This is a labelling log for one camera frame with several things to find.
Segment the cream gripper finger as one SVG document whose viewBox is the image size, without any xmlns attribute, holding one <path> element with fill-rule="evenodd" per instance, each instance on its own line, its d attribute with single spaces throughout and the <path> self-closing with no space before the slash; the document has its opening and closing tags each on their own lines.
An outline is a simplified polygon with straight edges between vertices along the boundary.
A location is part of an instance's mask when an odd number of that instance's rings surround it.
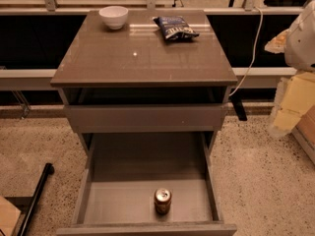
<svg viewBox="0 0 315 236">
<path fill-rule="evenodd" d="M 289 134 L 315 105 L 315 74 L 301 72 L 278 83 L 268 131 L 275 138 Z"/>
<path fill-rule="evenodd" d="M 287 33 L 288 33 L 288 30 L 285 29 L 282 32 L 280 32 L 278 35 L 273 37 L 265 45 L 265 50 L 267 52 L 274 53 L 274 54 L 284 53 Z"/>
</svg>

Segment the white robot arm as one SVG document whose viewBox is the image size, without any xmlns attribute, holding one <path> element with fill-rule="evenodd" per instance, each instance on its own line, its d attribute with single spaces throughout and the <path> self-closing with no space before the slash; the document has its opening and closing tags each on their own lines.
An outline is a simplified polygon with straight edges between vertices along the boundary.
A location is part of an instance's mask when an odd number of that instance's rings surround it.
<svg viewBox="0 0 315 236">
<path fill-rule="evenodd" d="M 270 115 L 270 134 L 282 137 L 289 134 L 315 105 L 314 13 L 301 13 L 288 29 L 265 45 L 265 50 L 283 53 L 286 64 L 296 70 L 289 79 L 280 79 Z"/>
</svg>

